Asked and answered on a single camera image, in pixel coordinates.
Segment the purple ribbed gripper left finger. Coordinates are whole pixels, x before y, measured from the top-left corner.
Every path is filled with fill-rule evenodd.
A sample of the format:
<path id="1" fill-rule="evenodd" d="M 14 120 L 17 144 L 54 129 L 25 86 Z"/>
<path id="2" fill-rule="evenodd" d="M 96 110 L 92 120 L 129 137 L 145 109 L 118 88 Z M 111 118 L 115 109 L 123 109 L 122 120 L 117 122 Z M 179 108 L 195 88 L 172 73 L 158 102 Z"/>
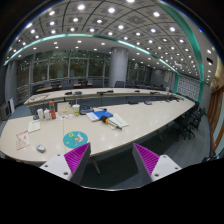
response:
<path id="1" fill-rule="evenodd" d="M 91 146 L 86 143 L 66 154 L 55 155 L 44 163 L 41 169 L 79 185 L 90 153 Z"/>

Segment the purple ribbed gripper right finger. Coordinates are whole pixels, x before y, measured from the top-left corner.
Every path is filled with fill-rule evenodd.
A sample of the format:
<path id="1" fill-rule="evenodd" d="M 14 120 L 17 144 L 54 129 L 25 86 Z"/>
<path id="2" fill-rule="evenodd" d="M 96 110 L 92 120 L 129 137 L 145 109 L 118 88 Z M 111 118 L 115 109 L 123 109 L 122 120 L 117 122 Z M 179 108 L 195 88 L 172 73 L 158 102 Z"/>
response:
<path id="1" fill-rule="evenodd" d="M 136 143 L 133 144 L 132 154 L 144 185 L 181 170 L 181 167 L 168 155 L 159 156 Z"/>

